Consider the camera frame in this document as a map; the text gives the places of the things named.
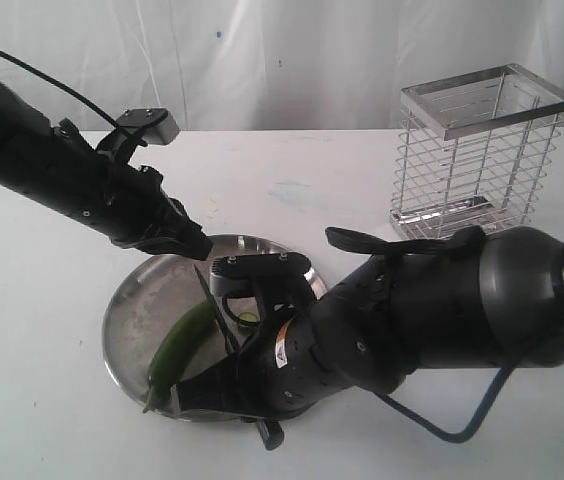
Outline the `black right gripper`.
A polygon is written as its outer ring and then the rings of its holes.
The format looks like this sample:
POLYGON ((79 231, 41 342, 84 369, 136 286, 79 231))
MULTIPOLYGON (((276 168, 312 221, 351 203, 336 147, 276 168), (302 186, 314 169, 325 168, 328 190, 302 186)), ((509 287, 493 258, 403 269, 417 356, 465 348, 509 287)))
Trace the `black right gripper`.
POLYGON ((238 362, 223 359, 171 388, 180 418, 223 415, 287 420, 342 391, 342 327, 334 321, 291 319, 238 362))

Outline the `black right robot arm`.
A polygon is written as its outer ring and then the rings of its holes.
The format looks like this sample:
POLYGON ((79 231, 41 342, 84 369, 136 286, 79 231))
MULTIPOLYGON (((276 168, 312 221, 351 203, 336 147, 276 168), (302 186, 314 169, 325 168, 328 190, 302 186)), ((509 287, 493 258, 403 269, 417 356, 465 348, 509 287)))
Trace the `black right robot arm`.
POLYGON ((261 322, 172 388, 175 413, 286 420, 351 387, 389 394, 419 369, 564 364, 564 242, 531 227, 400 242, 326 234, 365 261, 321 296, 296 252, 213 261, 209 294, 253 298, 261 322))

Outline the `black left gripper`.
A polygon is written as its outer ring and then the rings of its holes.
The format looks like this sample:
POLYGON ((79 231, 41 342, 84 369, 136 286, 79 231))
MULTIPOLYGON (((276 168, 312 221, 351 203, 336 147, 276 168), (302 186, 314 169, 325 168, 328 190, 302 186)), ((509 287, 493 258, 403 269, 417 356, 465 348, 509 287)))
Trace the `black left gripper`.
POLYGON ((212 240, 179 201, 164 193, 162 180, 151 167, 111 166, 91 206, 91 228, 120 248, 206 260, 212 240))

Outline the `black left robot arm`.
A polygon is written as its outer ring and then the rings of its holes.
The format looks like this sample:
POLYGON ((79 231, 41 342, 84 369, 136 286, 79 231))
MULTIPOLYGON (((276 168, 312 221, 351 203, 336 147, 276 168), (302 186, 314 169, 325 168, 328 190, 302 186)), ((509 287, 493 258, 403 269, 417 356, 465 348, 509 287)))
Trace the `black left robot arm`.
POLYGON ((141 143, 167 145, 180 129, 165 108, 126 111, 120 127, 91 146, 78 127, 58 125, 0 82, 0 185, 151 255, 208 257, 212 241, 167 195, 163 176, 129 161, 141 143))

